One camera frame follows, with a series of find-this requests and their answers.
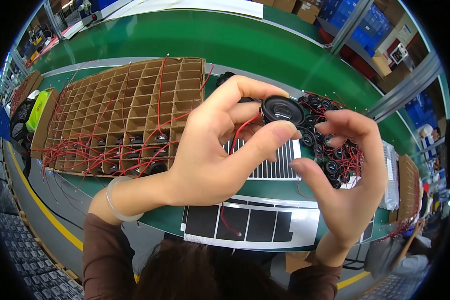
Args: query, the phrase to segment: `green workbench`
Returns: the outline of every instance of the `green workbench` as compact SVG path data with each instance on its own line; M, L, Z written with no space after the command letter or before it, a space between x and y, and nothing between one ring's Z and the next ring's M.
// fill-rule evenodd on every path
M285 26L314 40L320 39L313 25L296 16L266 7L264 18L281 25L286 23ZM71 40L60 42L42 55L33 68L45 73L88 60L164 57L167 53L202 57L208 63L265 76L300 90L327 95L336 92L348 107L356 108L356 111L371 107L382 97L362 75L309 40L259 20L210 11L166 10L107 21L78 33ZM81 69L75 80L104 69ZM61 90L63 82L72 75L73 72L67 72L46 77L40 88L52 85ZM211 76L205 86L206 96L215 89L215 81L216 77ZM414 129L407 114L402 113L402 116ZM392 114L378 126L382 139L394 145L399 154L412 154L417 150L397 114ZM311 157L311 154L302 149L302 156ZM82 177L72 175L63 177L75 186L79 186L82 180ZM106 185L110 179L100 178L99 181ZM94 196L103 188L99 181L86 177L80 189ZM312 196L305 184L300 190L304 195ZM293 181L247 180L237 194L303 200ZM180 231L182 213L182 207L165 206L145 213L140 220L157 229L183 235ZM387 221L388 211L378 209L372 238L366 242L385 236L390 231L390 226L385 226ZM320 218L315 245L294 248L293 251L315 249L326 231L327 227Z

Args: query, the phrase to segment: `hand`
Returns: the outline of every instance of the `hand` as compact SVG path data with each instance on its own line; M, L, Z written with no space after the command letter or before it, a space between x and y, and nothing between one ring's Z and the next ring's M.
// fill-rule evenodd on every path
M173 206L210 206L237 193L265 159L275 161L276 150L300 131L288 121L261 126L259 116L239 134L243 147L228 155L223 145L237 128L255 117L260 103L238 103L242 97L289 97L284 90L244 76L232 76L192 111L180 140L173 166L167 171L168 201Z
M351 110L327 111L325 117L327 121L316 127L323 135L335 134L330 140L332 147L341 146L346 139L360 146L364 154L360 181L352 189L334 189L313 160L298 158L290 166L315 195L330 232L351 247L372 219L388 183L383 144L377 123L368 117Z
M413 232L412 232L412 236L416 237L418 234L420 234L420 232L425 228L425 224L426 224L426 220L425 219L419 219L416 224L415 227L413 228Z

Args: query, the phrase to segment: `brown sleeve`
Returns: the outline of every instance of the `brown sleeve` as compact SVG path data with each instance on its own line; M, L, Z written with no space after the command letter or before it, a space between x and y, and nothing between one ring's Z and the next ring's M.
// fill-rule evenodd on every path
M135 289L135 252L120 225L110 225L93 213L83 225L84 300L130 299Z
M288 291L300 299L332 300L337 295L337 282L342 266L313 265L298 269L290 275Z

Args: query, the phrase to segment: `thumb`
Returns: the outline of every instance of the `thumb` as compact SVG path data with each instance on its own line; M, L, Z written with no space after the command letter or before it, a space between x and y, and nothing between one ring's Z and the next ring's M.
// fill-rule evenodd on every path
M295 125L289 121L274 121L260 128L238 151L225 159L226 169L234 176L248 177L258 165L274 156L297 133Z
M300 175L313 195L315 195L318 204L322 201L336 198L336 190L328 181L324 171L312 159L297 158L292 160L289 165Z

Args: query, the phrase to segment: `gray floor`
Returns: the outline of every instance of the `gray floor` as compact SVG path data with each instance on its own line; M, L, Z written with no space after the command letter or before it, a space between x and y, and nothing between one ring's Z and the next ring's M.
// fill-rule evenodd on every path
M71 269L80 278L82 278L82 252L68 241L50 221L45 217L40 208L37 206L32 196L25 188L15 164L12 160L12 154L9 152L8 145L5 146L5 160L8 165L13 186L17 193L18 199L25 211L27 219L31 226L35 229L44 244L52 251L56 258L68 269ZM24 168L22 159L19 154L15 154L21 169ZM41 165L38 160L32 160L29 182L35 193L56 213L60 216L72 221L78 226L83 226L84 214L86 214L90 205L91 197L80 190L77 190L71 183L63 179L58 174L46 172L46 180L41 172ZM71 223L55 217L60 223L67 228L79 240L83 241L83 231L72 225ZM163 238L163 231L152 228L148 225L140 223L124 223L124 232L130 241L132 249L135 251L133 258L133 268L136 274L140 273L147 257ZM359 259L363 260L367 253L368 244L362 245ZM358 246L350 250L348 257L356 256ZM363 270L347 270L343 269L342 280L352 278ZM285 254L279 253L272 262L272 277L281 285L286 287L290 278L290 274L285 272ZM351 285L341 288L337 298L339 300L354 299L362 291L372 286L376 280L370 275L354 282Z

